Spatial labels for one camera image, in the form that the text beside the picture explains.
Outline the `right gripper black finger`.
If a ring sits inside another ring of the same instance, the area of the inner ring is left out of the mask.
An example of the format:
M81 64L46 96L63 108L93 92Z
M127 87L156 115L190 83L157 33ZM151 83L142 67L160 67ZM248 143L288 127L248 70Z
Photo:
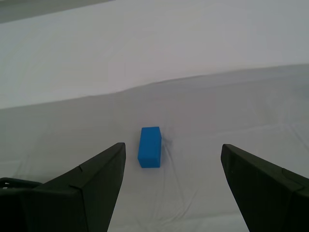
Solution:
M105 232L123 181L126 146L116 143L46 183L0 180L3 232Z
M224 144L221 163L251 232L307 232L309 180L236 146Z

